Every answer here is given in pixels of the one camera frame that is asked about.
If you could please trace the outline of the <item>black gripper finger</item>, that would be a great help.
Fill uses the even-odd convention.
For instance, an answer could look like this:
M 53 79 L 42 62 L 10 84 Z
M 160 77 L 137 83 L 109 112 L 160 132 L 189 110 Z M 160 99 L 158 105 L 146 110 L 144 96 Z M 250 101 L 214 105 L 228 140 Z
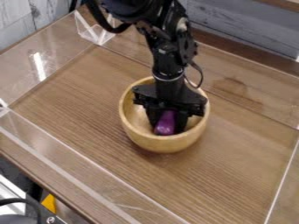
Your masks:
M 182 133 L 184 128 L 190 117 L 190 113 L 186 110 L 180 110 L 176 114 L 176 133 Z
M 145 114 L 146 114 L 148 122 L 150 123 L 152 128 L 154 128 L 161 116 L 161 109 L 157 108 L 156 106 L 148 106 L 145 108 Z

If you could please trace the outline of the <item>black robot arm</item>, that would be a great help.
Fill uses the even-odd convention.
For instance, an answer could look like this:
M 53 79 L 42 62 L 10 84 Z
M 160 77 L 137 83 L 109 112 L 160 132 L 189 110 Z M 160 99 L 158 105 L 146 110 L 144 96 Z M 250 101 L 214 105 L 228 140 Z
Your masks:
M 185 68 L 197 66 L 185 8 L 177 0 L 85 0 L 85 5 L 105 31 L 118 34 L 133 26 L 144 35 L 153 56 L 153 83 L 132 87 L 133 104 L 144 107 L 156 135 L 182 133 L 188 118 L 202 116 L 206 104 L 197 92 L 201 85 L 185 77 Z

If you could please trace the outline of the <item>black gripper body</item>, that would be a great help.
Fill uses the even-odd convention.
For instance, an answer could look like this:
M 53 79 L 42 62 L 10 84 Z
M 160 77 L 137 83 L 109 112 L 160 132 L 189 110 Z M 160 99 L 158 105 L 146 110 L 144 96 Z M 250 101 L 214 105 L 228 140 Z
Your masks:
M 184 78 L 172 81 L 152 79 L 145 84 L 136 84 L 132 92 L 133 103 L 141 105 L 144 110 L 148 106 L 156 106 L 161 113 L 165 110 L 186 110 L 192 116 L 204 115 L 208 100 L 188 87 Z

